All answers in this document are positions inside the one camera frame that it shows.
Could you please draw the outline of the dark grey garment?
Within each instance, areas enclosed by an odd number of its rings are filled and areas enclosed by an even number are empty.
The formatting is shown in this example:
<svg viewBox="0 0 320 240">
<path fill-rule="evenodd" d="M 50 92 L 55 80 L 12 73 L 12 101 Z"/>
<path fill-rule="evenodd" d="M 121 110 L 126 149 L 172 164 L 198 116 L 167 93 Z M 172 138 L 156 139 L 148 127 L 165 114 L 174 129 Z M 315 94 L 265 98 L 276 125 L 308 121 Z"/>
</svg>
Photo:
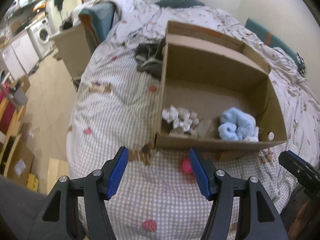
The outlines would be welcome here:
<svg viewBox="0 0 320 240">
<path fill-rule="evenodd" d="M 146 72 L 157 80 L 162 78 L 165 38 L 155 43 L 140 43 L 135 53 L 137 71 Z"/>
</svg>

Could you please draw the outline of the light blue fluffy cloth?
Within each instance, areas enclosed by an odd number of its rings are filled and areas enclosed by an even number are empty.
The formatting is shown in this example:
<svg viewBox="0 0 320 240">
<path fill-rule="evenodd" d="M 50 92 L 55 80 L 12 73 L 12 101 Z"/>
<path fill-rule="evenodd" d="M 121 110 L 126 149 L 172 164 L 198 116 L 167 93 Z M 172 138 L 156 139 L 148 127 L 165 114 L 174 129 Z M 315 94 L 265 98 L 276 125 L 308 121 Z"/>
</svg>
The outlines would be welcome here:
<svg viewBox="0 0 320 240">
<path fill-rule="evenodd" d="M 258 142 L 259 127 L 255 118 L 232 107 L 220 115 L 219 137 L 225 141 Z"/>
</svg>

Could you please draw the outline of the grey bucket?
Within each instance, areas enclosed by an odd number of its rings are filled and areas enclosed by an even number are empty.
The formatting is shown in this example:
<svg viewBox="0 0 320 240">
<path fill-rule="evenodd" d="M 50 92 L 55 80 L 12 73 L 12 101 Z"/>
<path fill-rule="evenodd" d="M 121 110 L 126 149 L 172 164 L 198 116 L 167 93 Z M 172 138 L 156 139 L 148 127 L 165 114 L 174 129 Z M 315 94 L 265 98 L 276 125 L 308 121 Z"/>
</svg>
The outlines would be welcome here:
<svg viewBox="0 0 320 240">
<path fill-rule="evenodd" d="M 28 97 L 24 91 L 19 88 L 13 92 L 13 100 L 18 106 L 23 106 L 28 102 Z"/>
</svg>

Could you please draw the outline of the white washing machine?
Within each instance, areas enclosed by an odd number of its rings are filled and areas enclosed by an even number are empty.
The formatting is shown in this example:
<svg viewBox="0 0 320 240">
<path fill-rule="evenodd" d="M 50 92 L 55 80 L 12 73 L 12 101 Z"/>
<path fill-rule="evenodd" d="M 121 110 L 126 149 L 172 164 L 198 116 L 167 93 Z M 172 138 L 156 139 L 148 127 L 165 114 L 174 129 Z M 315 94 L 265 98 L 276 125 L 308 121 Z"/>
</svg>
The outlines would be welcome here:
<svg viewBox="0 0 320 240">
<path fill-rule="evenodd" d="M 48 54 L 50 54 L 54 46 L 54 42 L 51 40 L 52 32 L 48 18 L 44 17 L 43 19 L 28 25 L 27 32 L 37 55 L 42 61 Z"/>
</svg>

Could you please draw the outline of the white kitchen cabinet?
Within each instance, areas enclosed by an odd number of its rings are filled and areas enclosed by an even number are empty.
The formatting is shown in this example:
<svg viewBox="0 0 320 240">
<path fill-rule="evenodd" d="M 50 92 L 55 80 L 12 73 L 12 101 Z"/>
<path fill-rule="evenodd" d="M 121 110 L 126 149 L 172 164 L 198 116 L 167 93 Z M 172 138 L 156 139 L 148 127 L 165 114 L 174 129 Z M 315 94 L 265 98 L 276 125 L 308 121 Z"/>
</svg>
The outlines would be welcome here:
<svg viewBox="0 0 320 240">
<path fill-rule="evenodd" d="M 27 31 L 15 36 L 2 50 L 1 60 L 14 80 L 28 75 L 40 58 Z"/>
</svg>

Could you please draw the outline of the teal pillow with orange stripe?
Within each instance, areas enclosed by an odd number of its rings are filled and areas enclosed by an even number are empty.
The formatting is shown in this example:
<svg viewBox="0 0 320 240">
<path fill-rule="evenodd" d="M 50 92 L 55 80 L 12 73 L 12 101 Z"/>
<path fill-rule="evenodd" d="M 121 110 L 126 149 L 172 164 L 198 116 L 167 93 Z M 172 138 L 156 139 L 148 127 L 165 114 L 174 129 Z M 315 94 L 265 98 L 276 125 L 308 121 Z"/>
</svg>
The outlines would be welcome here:
<svg viewBox="0 0 320 240">
<path fill-rule="evenodd" d="M 292 50 L 287 44 L 285 44 L 279 37 L 272 34 L 267 28 L 263 27 L 251 18 L 247 19 L 245 28 L 255 33 L 257 37 L 259 37 L 259 39 L 262 40 L 267 46 L 271 48 L 281 48 L 295 61 L 296 65 L 298 66 L 297 52 Z"/>
</svg>

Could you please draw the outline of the brown bedside cabinet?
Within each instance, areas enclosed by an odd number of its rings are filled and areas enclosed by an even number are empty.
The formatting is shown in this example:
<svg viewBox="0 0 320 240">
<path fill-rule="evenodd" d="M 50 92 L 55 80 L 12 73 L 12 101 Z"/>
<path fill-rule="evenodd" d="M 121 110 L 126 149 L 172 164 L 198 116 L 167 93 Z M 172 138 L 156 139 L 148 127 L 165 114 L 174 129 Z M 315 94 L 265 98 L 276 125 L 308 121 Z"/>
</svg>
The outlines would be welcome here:
<svg viewBox="0 0 320 240">
<path fill-rule="evenodd" d="M 55 33 L 51 38 L 58 49 L 72 79 L 79 79 L 85 71 L 97 42 L 83 24 Z"/>
</svg>

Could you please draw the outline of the open cardboard box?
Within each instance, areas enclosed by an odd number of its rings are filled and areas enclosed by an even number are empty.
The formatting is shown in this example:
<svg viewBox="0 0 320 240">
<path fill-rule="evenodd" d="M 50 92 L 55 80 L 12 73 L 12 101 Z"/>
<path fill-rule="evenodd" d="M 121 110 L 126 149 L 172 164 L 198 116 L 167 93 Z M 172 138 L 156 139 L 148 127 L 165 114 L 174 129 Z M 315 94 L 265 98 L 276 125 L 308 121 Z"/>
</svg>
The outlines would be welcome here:
<svg viewBox="0 0 320 240">
<path fill-rule="evenodd" d="M 167 23 L 159 110 L 183 107 L 208 122 L 198 137 L 172 134 L 172 126 L 157 118 L 155 146 L 188 150 L 256 152 L 287 142 L 279 100 L 268 63 L 236 38 L 176 21 Z M 231 107 L 251 114 L 259 127 L 258 142 L 219 138 L 220 115 Z"/>
</svg>

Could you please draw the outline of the black white patterned cloth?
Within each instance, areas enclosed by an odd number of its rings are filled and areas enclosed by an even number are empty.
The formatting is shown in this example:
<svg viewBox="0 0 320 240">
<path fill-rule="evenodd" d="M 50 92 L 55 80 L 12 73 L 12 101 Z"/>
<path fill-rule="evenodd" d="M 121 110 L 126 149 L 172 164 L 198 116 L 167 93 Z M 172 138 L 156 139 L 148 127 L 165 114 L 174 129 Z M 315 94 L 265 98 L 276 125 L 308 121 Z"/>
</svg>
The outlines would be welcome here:
<svg viewBox="0 0 320 240">
<path fill-rule="evenodd" d="M 306 74 L 306 66 L 303 58 L 297 53 L 298 60 L 298 72 L 302 77 L 305 77 Z"/>
</svg>

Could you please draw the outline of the red suitcase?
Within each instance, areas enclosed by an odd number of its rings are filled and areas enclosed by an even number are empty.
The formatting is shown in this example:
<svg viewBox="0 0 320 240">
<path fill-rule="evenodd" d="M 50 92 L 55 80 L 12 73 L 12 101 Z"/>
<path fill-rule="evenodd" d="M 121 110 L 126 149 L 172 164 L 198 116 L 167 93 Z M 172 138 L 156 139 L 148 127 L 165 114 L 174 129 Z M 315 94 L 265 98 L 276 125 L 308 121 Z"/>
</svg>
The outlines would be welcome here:
<svg viewBox="0 0 320 240">
<path fill-rule="evenodd" d="M 1 92 L 1 103 L 4 99 L 6 99 L 8 103 L 5 106 L 4 111 L 1 111 L 3 114 L 1 115 L 0 129 L 2 133 L 6 134 L 15 111 L 15 106 L 7 99 L 5 94 Z"/>
</svg>

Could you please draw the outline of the beige lace scrunchie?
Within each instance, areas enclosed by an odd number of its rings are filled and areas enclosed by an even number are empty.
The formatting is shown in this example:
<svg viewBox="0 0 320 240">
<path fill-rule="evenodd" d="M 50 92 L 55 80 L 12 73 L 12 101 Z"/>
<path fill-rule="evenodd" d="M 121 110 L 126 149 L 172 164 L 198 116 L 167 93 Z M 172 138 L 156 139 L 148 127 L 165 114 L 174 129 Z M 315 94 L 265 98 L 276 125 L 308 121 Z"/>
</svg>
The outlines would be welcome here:
<svg viewBox="0 0 320 240">
<path fill-rule="evenodd" d="M 169 135 L 171 137 L 179 137 L 179 138 L 198 138 L 200 135 L 196 129 L 192 127 L 187 131 L 184 131 L 182 127 L 173 128 Z"/>
</svg>

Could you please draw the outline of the wooden board on floor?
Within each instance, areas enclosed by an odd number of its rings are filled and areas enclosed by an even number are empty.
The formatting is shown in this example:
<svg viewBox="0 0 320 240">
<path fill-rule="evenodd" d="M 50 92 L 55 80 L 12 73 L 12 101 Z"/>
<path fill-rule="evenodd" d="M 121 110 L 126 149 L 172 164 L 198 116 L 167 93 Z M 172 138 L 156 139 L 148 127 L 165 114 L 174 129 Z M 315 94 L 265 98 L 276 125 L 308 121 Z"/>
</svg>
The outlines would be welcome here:
<svg viewBox="0 0 320 240">
<path fill-rule="evenodd" d="M 68 175 L 69 175 L 69 168 L 68 168 L 67 161 L 50 158 L 49 164 L 48 164 L 48 174 L 47 174 L 47 193 L 48 194 L 50 193 L 56 181 L 61 176 L 68 176 Z"/>
</svg>

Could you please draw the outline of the cream white scrunchie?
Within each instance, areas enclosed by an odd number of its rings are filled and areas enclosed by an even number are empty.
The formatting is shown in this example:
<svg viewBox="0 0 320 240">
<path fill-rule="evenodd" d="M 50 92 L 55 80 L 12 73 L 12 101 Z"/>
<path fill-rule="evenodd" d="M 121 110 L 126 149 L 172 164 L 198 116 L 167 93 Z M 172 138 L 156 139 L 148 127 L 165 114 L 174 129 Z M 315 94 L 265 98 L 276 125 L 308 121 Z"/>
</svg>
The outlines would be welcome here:
<svg viewBox="0 0 320 240">
<path fill-rule="evenodd" d="M 191 127 L 195 129 L 200 122 L 196 112 L 173 105 L 162 110 L 162 119 L 171 126 L 171 130 L 178 127 L 182 127 L 184 131 Z"/>
</svg>

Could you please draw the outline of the pink plush toy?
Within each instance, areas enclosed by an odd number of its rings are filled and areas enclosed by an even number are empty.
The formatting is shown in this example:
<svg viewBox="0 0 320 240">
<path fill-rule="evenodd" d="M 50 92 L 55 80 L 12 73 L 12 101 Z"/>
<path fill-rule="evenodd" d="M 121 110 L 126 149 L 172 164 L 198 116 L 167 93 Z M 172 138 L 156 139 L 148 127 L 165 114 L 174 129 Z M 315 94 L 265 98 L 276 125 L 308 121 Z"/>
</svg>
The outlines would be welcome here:
<svg viewBox="0 0 320 240">
<path fill-rule="evenodd" d="M 193 174 L 193 169 L 192 169 L 192 166 L 190 164 L 189 158 L 185 158 L 182 161 L 181 168 L 182 168 L 183 173 L 185 173 L 185 174 Z"/>
</svg>

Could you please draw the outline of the teal cushion on cabinet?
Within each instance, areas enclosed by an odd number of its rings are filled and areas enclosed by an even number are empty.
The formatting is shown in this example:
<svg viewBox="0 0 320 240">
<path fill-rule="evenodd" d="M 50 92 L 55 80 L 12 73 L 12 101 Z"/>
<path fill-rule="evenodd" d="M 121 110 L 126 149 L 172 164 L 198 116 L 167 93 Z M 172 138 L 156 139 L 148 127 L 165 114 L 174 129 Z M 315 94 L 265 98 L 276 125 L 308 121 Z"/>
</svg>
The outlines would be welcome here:
<svg viewBox="0 0 320 240">
<path fill-rule="evenodd" d="M 80 10 L 78 18 L 97 47 L 112 29 L 115 6 L 111 2 L 94 4 Z"/>
</svg>

